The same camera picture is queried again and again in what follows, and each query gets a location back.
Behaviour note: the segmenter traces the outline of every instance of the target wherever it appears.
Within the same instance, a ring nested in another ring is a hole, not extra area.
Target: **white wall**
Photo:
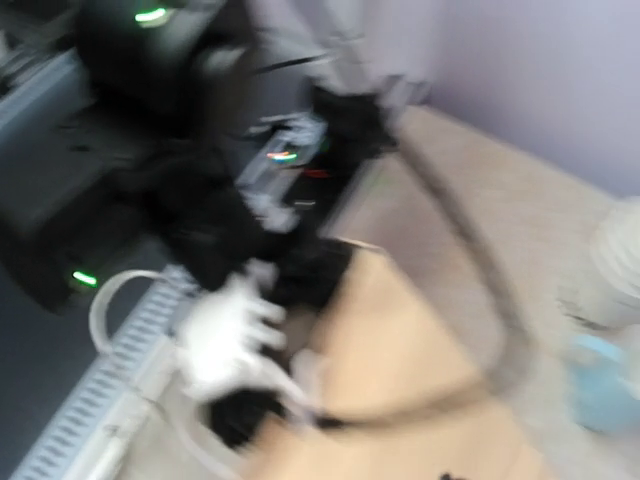
[[[640,1],[443,2],[436,107],[640,193]]]
[[[252,0],[251,3],[263,25],[294,30],[308,38],[311,38],[309,29],[330,35],[328,25],[337,20],[340,36],[360,43],[360,54],[372,77],[404,75],[408,81],[417,83],[432,77],[438,53],[435,44],[441,1]],[[327,18],[326,6],[332,20]]]

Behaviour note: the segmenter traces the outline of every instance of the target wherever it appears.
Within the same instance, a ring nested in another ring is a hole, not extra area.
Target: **white power plug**
[[[285,335],[263,323],[284,316],[284,309],[261,299],[255,282],[245,276],[230,275],[223,288],[205,294],[176,332],[184,393],[204,403],[240,388],[268,389],[304,403],[293,379],[260,354],[263,345],[285,346]]]

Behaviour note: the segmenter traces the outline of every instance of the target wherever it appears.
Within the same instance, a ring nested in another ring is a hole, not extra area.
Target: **purple wall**
[[[444,0],[432,102],[640,193],[640,1]]]

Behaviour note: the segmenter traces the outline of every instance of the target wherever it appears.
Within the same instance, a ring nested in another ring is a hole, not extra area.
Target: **white cable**
[[[322,407],[322,377],[328,366],[328,359],[309,348],[299,351],[291,358],[291,375],[295,384],[306,394],[307,408],[289,402],[287,421],[300,430],[315,426],[313,413]]]
[[[109,334],[107,332],[107,311],[115,294],[120,290],[120,288],[122,288],[125,283],[133,280],[134,278],[164,280],[175,286],[176,289],[180,289],[178,285],[172,283],[171,279],[167,278],[160,272],[152,270],[126,270],[111,277],[100,288],[95,298],[93,299],[93,302],[91,303],[91,308],[89,309],[89,334],[91,335],[91,341],[93,342],[94,347],[100,355],[104,355],[109,359],[110,362],[113,363],[120,380],[136,396],[138,396],[143,401],[151,404],[151,406],[161,414],[161,418],[163,418],[167,422],[167,424],[178,434],[178,439],[180,440],[182,446],[196,460],[198,460],[198,462],[203,467],[205,467],[213,475],[217,475],[225,479],[238,479],[239,477],[237,474],[231,471],[231,469],[229,469],[226,465],[216,459],[213,455],[210,455],[206,450],[200,447],[200,445],[198,445],[198,443],[193,438],[191,438],[189,432],[186,429],[186,425],[180,422],[180,419],[177,419],[178,421],[174,422],[173,419],[168,414],[166,414],[165,410],[157,402],[146,398],[142,394],[138,386],[132,383],[131,379],[126,376],[121,365],[118,363],[118,360],[114,355],[113,345],[111,343],[111,340],[109,339]]]

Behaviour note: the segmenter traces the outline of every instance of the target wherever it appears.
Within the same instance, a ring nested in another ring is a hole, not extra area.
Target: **electronic device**
[[[82,2],[85,106],[0,166],[0,258],[49,310],[99,286],[149,233],[213,290],[317,228],[370,153],[328,126],[335,99],[304,78],[299,115],[226,138],[263,51],[245,2],[189,5]]]

